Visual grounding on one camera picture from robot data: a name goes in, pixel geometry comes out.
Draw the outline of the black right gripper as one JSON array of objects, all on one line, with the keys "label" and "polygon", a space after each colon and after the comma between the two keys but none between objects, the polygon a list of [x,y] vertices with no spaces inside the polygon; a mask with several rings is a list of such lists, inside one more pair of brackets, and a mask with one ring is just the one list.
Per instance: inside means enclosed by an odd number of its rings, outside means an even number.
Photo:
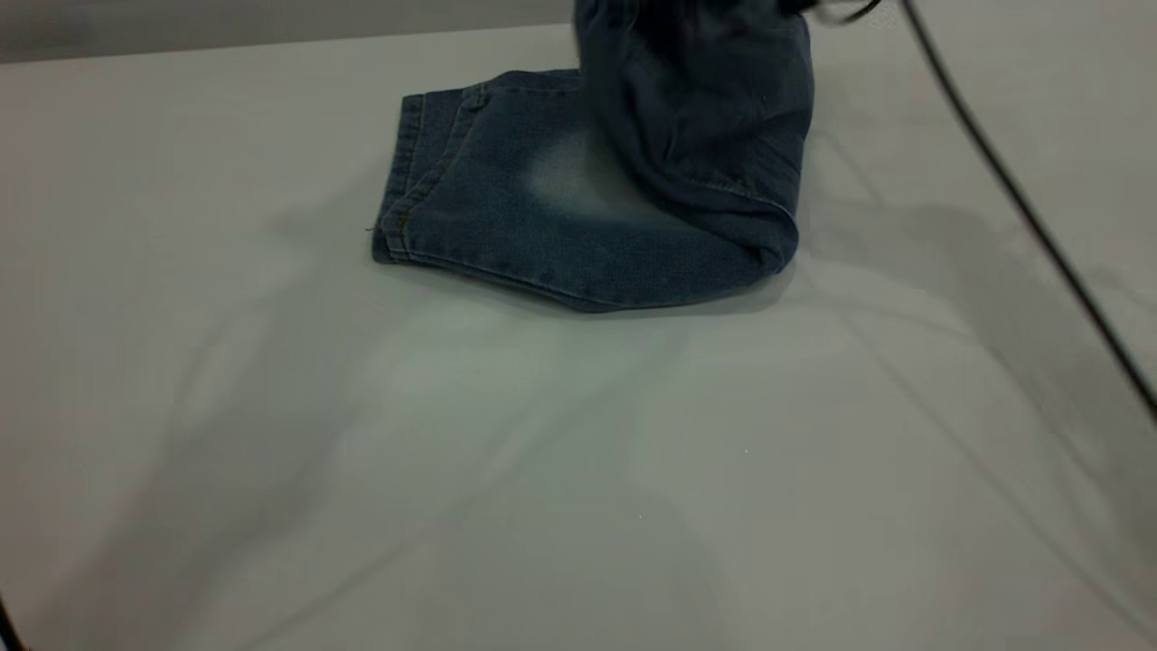
[{"label": "black right gripper", "polygon": [[815,14],[821,24],[825,25],[852,25],[860,20],[876,12],[883,1],[794,1],[794,12],[799,14]]}]

